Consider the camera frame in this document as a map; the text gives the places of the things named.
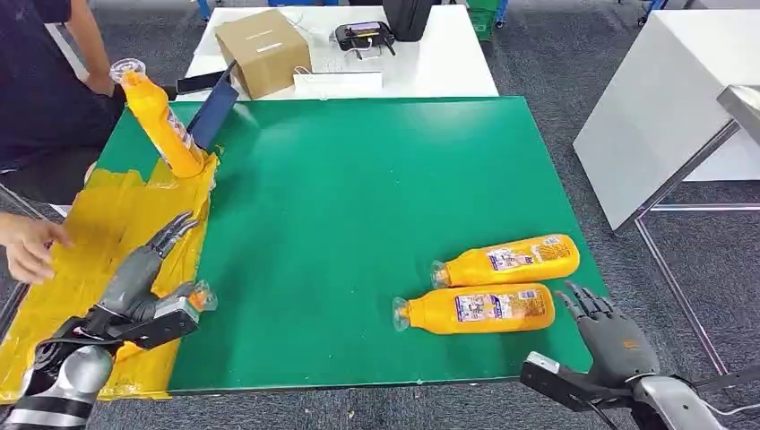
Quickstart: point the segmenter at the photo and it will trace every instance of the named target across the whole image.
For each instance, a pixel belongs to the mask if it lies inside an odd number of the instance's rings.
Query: robot finger
[[[596,312],[602,312],[604,314],[612,312],[612,310],[609,309],[609,306],[601,301],[601,297],[594,294],[588,288],[583,287],[583,293],[585,293],[585,295],[592,301],[594,307],[596,308]]]
[[[177,241],[182,238],[185,233],[187,233],[187,230],[197,226],[199,222],[200,221],[197,219],[188,219],[182,224],[175,225],[173,230],[170,231],[169,235],[164,239],[164,241],[156,246],[156,251],[159,253],[161,258],[166,257],[168,253],[174,249],[174,245],[177,243]]]
[[[593,302],[571,281],[566,281],[565,284],[573,290],[573,296],[578,300],[578,304],[581,306],[587,316],[592,316],[592,312],[596,311],[596,306]]]
[[[562,291],[555,291],[554,294],[559,296],[559,298],[565,302],[565,307],[567,307],[567,310],[570,311],[570,314],[573,316],[574,320],[577,321],[580,318],[587,316],[583,310],[581,310],[581,307],[572,298],[568,297],[567,294],[563,293]]]
[[[602,297],[602,298],[601,298],[601,301],[602,301],[602,302],[604,302],[604,304],[605,304],[605,305],[607,305],[607,306],[609,307],[609,309],[612,311],[611,313],[612,313],[613,315],[617,315],[617,316],[619,316],[619,317],[621,317],[621,318],[626,318],[626,315],[625,315],[625,314],[623,314],[623,311],[621,311],[620,309],[618,309],[618,307],[617,307],[617,306],[613,305],[613,304],[612,304],[612,302],[611,302],[611,301],[609,301],[609,299],[608,299],[608,298],[606,298],[606,297]]]
[[[196,290],[195,282],[194,281],[187,281],[179,284],[179,287],[175,289],[171,294],[163,297],[164,299],[174,298],[174,297],[187,297],[190,296],[194,291]]]
[[[159,245],[161,245],[164,241],[166,241],[167,237],[171,236],[172,231],[174,228],[176,228],[177,225],[182,224],[187,219],[193,216],[193,213],[191,211],[185,211],[174,217],[173,220],[169,221],[166,226],[164,226],[161,230],[157,231],[155,235],[151,238],[151,240],[148,241],[147,246],[150,246],[152,248],[157,248]]]

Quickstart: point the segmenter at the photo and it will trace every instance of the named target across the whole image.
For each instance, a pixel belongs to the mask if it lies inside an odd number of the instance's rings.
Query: clear bottle cap
[[[451,277],[449,276],[449,270],[446,269],[445,263],[433,262],[433,266],[430,270],[430,280],[433,282],[433,288],[451,287]]]
[[[393,327],[404,331],[409,327],[409,303],[401,297],[393,300]]]
[[[129,72],[145,74],[145,63],[137,58],[125,58],[111,65],[111,79],[120,85],[126,83],[125,77]]]
[[[195,309],[202,312],[214,311],[219,304],[219,299],[205,280],[201,280],[195,284],[193,291],[187,296],[187,300],[193,304]]]

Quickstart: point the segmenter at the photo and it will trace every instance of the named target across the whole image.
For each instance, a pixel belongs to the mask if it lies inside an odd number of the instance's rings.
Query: white table
[[[760,180],[760,93],[733,87],[760,84],[758,40],[760,10],[653,13],[573,145],[610,226],[636,226],[719,374],[729,369],[643,216],[760,211],[746,202],[661,203],[682,181]]]
[[[221,55],[214,28],[270,9],[268,7],[218,7],[195,50],[186,76],[218,72],[227,65]],[[346,55],[330,35],[342,24],[387,22],[382,6],[292,6],[278,8],[297,24],[304,36],[315,73],[373,72],[383,74],[383,89],[376,97],[493,97],[498,91],[480,49],[470,17],[463,5],[433,6],[420,42],[396,42],[396,56],[384,49],[377,58],[358,60]],[[240,91],[241,99],[247,99]],[[208,91],[177,97],[204,100]],[[300,99],[293,87],[260,99]]]

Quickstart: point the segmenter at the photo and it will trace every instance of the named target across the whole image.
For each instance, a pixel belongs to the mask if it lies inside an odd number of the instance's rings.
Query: floor
[[[172,0],[91,3],[111,58],[143,59],[149,74],[160,83],[172,83],[184,75],[203,32],[192,4]],[[496,31],[485,52],[500,94],[523,95],[528,100],[610,296],[640,323],[666,373],[700,379],[714,375],[713,370],[643,241],[634,231],[621,237],[610,234],[572,149],[585,118],[633,43],[641,11],[642,5],[635,0],[623,4],[615,0],[511,0],[506,26]],[[726,196],[760,201],[760,187],[686,185],[672,200],[715,201]],[[760,363],[758,221],[760,215],[754,213],[657,213],[646,219],[732,370]],[[6,273],[0,277],[3,303],[13,283]],[[756,403],[760,383],[712,393],[707,399],[721,409]],[[619,428],[635,428],[625,411],[610,415]],[[722,422],[732,429],[760,429],[760,410]],[[99,403],[90,426],[220,427],[553,430],[602,428],[603,424],[593,414],[572,413],[518,383],[489,383],[238,393],[161,402],[120,400]]]

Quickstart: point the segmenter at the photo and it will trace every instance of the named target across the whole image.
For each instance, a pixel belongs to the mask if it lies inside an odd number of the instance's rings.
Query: green table surface
[[[173,106],[186,122],[200,107]],[[591,364],[558,302],[542,331],[393,329],[393,298],[428,292],[434,260],[550,233],[581,251],[571,279],[606,295],[523,98],[242,102],[216,143],[198,278],[219,308],[170,391],[506,378],[532,350]],[[127,111],[99,166],[148,177],[156,158]]]

